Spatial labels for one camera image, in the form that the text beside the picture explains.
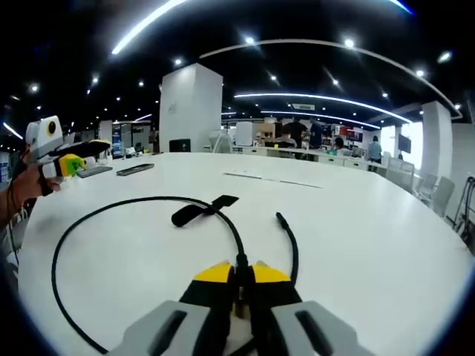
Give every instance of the hand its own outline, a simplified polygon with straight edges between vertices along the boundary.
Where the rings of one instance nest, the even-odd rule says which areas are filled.
[[[36,163],[33,163],[13,181],[15,208],[20,209],[25,200],[37,198],[42,195],[39,178],[39,167]],[[61,187],[55,179],[46,179],[46,183],[53,191],[61,190]]]

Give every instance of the phone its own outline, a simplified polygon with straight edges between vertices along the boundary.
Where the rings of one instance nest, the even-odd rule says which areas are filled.
[[[153,168],[155,165],[153,163],[144,163],[143,165],[136,165],[134,167],[130,167],[127,169],[122,169],[121,171],[117,172],[118,176],[125,177],[130,174],[138,173],[141,171],[146,171],[148,169]]]
[[[86,169],[84,171],[77,172],[78,177],[87,178],[90,176],[95,176],[96,174],[112,171],[112,167],[107,167],[105,165],[98,165],[97,167],[93,167],[90,169]]]

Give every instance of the round table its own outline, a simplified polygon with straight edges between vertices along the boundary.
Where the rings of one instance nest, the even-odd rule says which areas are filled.
[[[116,171],[141,163],[148,171]],[[358,333],[377,355],[422,352],[452,315],[473,265],[460,238],[429,208],[377,174],[315,162],[238,154],[161,154],[116,161],[114,170],[69,180],[40,198],[19,254],[19,292],[40,332],[61,355],[97,355],[69,326],[53,297],[53,252],[65,230],[102,206],[176,195],[239,200],[224,212],[250,263],[289,273],[291,248],[280,211],[300,250],[296,288]],[[259,174],[276,181],[224,173]],[[171,224],[181,202],[141,202],[90,218],[59,254],[59,294],[72,318],[106,349],[165,300],[179,300],[194,275],[237,253],[218,217]]]

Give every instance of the curved light strip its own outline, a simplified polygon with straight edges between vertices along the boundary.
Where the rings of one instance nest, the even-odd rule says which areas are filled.
[[[169,0],[166,2],[166,4],[158,7],[153,13],[145,17],[138,25],[136,25],[129,33],[127,33],[123,39],[120,40],[117,46],[112,50],[112,54],[118,54],[118,52],[120,52],[132,39],[134,39],[136,35],[142,32],[144,28],[185,1],[186,0]]]
[[[390,111],[387,111],[385,109],[377,108],[376,106],[364,104],[362,102],[354,102],[352,100],[346,100],[342,98],[334,98],[333,96],[322,96],[322,95],[309,95],[309,94],[293,94],[293,93],[257,93],[257,94],[240,94],[240,95],[235,95],[235,98],[249,98],[253,96],[295,96],[298,98],[312,98],[312,99],[322,99],[322,100],[332,100],[334,102],[344,102],[347,104],[351,105],[357,105],[361,106],[366,109],[371,109],[375,111],[379,111],[380,113],[385,113],[386,115],[395,117],[397,119],[400,119],[404,122],[407,122],[409,124],[412,124],[413,122],[410,121],[409,119],[406,119],[405,117],[402,117],[401,115],[398,115],[397,113],[391,113]]]
[[[316,114],[316,113],[298,113],[298,112],[293,112],[293,111],[261,111],[261,113],[280,113],[280,114],[283,114],[283,115],[307,115],[307,116],[326,117],[328,119],[335,119],[335,120],[340,120],[340,121],[345,121],[345,122],[351,122],[351,123],[357,124],[357,125],[368,126],[370,128],[377,128],[378,130],[381,129],[379,126],[367,124],[365,122],[360,122],[360,121],[355,121],[355,120],[350,120],[350,119],[344,119],[342,117],[337,117],[337,116],[319,115],[319,114]]]
[[[412,12],[412,10],[407,7],[406,5],[404,5],[403,3],[401,3],[400,1],[398,0],[388,0],[388,1],[391,1],[393,4],[399,6],[401,9],[403,9],[404,11],[406,11],[407,13],[410,13],[411,15],[413,15],[414,13]]]
[[[223,53],[223,52],[228,52],[230,50],[239,50],[241,48],[245,47],[253,47],[253,46],[259,46],[259,45],[276,45],[276,44],[282,44],[282,43],[304,43],[308,45],[323,45],[323,46],[330,46],[330,47],[337,47],[337,48],[343,48],[344,50],[352,50],[358,53],[363,53],[368,56],[371,56],[373,58],[377,58],[382,60],[383,62],[389,63],[390,65],[393,65],[394,67],[397,67],[404,72],[410,74],[411,76],[414,77],[414,79],[419,80],[420,82],[424,83],[427,85],[430,89],[435,91],[438,95],[440,95],[441,98],[443,98],[449,105],[450,107],[458,114],[457,116],[453,116],[452,119],[461,119],[463,116],[460,113],[459,110],[455,107],[455,104],[452,103],[449,98],[447,98],[439,89],[437,89],[434,85],[429,83],[426,79],[424,79],[421,76],[417,76],[417,74],[412,71],[411,69],[405,67],[404,65],[401,65],[398,62],[394,62],[392,59],[389,59],[387,57],[381,56],[380,54],[371,52],[369,50],[364,50],[363,48],[357,48],[357,47],[352,47],[348,48],[344,44],[336,43],[336,42],[328,42],[328,41],[320,41],[317,39],[267,39],[265,41],[259,41],[259,42],[254,42],[253,44],[237,44],[235,46],[231,47],[226,47],[226,48],[221,48],[220,50],[214,50],[212,52],[205,53],[200,56],[200,59],[206,58],[213,56],[215,54]]]

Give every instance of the white pillar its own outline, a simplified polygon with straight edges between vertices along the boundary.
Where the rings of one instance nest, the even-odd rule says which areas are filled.
[[[163,77],[160,100],[160,150],[172,139],[190,139],[191,152],[204,152],[209,134],[221,128],[223,77],[193,64]]]
[[[452,171],[452,119],[451,113],[439,102],[423,104],[424,173],[451,177]]]

